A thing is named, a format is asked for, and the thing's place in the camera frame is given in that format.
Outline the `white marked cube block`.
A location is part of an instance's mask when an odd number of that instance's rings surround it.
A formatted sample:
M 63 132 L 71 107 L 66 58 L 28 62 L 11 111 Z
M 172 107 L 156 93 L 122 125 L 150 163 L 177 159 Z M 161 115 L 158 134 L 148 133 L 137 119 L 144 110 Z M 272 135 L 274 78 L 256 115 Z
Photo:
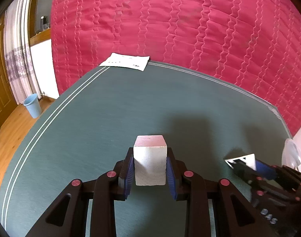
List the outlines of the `white marked cube block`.
M 252 170 L 256 171 L 256 159 L 255 154 L 251 153 L 248 155 L 235 157 L 235 158 L 228 158 L 224 160 L 225 163 L 230 166 L 230 168 L 234 169 L 234 166 L 238 163 L 243 163 L 245 166 L 251 168 Z

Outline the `blue waste bin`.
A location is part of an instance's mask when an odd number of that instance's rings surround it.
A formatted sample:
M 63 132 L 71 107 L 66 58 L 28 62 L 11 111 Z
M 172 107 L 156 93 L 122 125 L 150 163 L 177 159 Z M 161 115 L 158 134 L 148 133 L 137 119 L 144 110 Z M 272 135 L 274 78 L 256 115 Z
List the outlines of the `blue waste bin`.
M 42 109 L 39 104 L 38 95 L 32 94 L 28 96 L 23 105 L 28 110 L 32 118 L 38 118 L 42 114 Z

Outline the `clear plastic bowl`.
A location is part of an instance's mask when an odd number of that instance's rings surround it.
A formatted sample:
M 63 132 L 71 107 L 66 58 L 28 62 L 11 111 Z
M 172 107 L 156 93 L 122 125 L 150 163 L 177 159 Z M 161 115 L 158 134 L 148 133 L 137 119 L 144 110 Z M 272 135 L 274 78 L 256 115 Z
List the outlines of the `clear plastic bowl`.
M 292 139 L 286 139 L 281 157 L 281 164 L 297 171 L 301 166 L 301 152 Z

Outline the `wooden shelf ledge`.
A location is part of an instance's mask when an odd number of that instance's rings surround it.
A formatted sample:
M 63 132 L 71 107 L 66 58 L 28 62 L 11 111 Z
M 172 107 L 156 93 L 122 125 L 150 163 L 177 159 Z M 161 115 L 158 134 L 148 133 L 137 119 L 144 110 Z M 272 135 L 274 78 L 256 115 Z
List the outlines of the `wooden shelf ledge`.
M 51 36 L 50 36 L 50 28 L 36 34 L 35 36 L 31 37 L 29 40 L 29 44 L 30 47 L 36 45 L 36 44 L 40 44 L 44 41 L 50 40 Z

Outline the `wooden door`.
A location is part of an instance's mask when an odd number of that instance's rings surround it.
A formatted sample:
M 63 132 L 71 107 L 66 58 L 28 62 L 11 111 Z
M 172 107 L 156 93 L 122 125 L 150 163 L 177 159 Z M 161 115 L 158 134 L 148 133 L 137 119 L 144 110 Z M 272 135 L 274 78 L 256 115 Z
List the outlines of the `wooden door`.
M 0 127 L 17 107 L 11 91 L 5 63 L 3 49 L 4 20 L 5 16 L 3 15 L 0 18 Z

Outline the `patterned curtain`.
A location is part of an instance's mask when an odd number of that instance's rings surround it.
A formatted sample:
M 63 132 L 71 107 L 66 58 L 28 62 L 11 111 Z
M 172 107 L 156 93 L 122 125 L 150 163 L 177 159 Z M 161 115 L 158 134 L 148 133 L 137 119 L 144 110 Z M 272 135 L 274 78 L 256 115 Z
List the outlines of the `patterned curtain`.
M 5 14 L 3 49 L 11 91 L 17 104 L 41 91 L 33 67 L 29 45 L 29 8 L 31 0 L 14 0 Z

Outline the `red quilted bedspread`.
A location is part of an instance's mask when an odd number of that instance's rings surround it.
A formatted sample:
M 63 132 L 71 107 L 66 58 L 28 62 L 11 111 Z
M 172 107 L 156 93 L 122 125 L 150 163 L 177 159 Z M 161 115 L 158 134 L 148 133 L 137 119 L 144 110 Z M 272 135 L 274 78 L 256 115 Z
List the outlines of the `red quilted bedspread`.
M 53 0 L 59 93 L 111 53 L 230 82 L 301 127 L 301 14 L 291 0 Z

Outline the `white paper card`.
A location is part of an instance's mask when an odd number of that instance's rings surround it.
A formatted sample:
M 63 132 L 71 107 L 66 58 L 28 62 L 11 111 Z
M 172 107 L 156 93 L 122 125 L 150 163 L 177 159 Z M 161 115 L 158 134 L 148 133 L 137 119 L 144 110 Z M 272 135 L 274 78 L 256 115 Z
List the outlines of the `white paper card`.
M 143 72 L 149 60 L 149 56 L 129 56 L 112 53 L 99 67 L 123 67 Z

